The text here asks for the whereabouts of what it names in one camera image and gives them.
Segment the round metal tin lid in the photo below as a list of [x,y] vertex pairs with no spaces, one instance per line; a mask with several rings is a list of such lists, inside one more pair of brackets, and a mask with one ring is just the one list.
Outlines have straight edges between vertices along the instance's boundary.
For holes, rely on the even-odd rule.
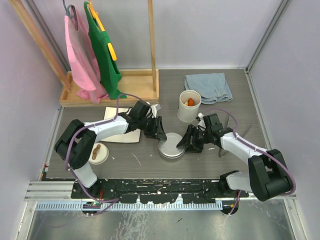
[[158,150],[177,148],[176,146],[179,143],[179,141],[182,139],[182,136],[174,132],[167,133],[166,136],[167,136],[167,140],[159,140]]

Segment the metal tongs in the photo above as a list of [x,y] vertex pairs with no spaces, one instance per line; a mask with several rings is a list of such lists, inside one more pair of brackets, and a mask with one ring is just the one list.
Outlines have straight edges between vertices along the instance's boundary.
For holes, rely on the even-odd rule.
[[[225,118],[224,124],[223,124],[223,126],[224,126],[225,128],[229,126],[229,120],[230,120],[230,116],[227,115],[227,117]],[[253,125],[250,124],[249,127],[247,127],[247,128],[246,128],[243,132],[241,132],[239,135],[240,135],[242,138],[244,138],[244,137],[248,134],[248,132],[251,130],[252,126],[253,126]],[[222,157],[224,157],[225,155],[227,155],[228,153],[229,153],[229,152],[228,152],[227,150],[219,149],[219,151],[218,151],[218,157],[219,157],[219,158],[222,158]]]

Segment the white cylindrical container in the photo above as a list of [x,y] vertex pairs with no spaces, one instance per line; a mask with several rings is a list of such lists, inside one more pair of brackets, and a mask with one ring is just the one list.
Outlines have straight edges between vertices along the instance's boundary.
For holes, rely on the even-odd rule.
[[[193,106],[185,105],[189,99],[193,100]],[[185,90],[179,96],[177,117],[184,123],[191,123],[197,116],[201,105],[201,96],[197,91]]]

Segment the blue cloth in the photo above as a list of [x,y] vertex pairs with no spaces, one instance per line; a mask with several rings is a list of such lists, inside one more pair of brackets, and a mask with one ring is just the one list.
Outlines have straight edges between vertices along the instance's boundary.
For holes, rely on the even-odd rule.
[[184,87],[186,90],[193,90],[199,93],[201,103],[204,105],[213,105],[233,100],[233,95],[224,73],[185,75]]

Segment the round metal tin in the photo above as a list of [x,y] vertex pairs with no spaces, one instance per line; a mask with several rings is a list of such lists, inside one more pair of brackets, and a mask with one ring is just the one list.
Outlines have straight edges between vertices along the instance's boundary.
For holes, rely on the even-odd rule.
[[160,149],[159,153],[167,159],[177,159],[177,158],[180,158],[185,153],[185,149],[184,148],[164,148],[164,149]]

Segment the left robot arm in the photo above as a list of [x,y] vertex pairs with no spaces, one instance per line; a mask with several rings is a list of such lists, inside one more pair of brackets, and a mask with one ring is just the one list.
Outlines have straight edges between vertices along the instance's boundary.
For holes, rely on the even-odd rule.
[[94,144],[115,135],[124,135],[135,130],[143,131],[147,138],[167,140],[158,116],[159,104],[149,104],[143,100],[135,103],[131,110],[116,112],[110,119],[83,123],[78,119],[70,122],[54,146],[54,151],[64,160],[66,170],[70,170],[82,184],[82,192],[88,198],[100,193],[98,178],[93,172],[89,159]]

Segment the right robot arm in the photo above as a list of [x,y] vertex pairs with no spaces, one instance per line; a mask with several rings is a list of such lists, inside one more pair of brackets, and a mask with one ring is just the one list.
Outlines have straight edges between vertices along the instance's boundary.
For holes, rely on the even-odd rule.
[[201,153],[205,144],[213,144],[248,166],[247,173],[234,170],[220,176],[219,191],[223,196],[231,197],[236,191],[244,191],[253,193],[264,202],[295,192],[296,183],[279,150],[266,150],[252,144],[232,128],[224,127],[216,113],[200,114],[197,119],[198,125],[188,125],[177,148],[184,148],[189,153]]

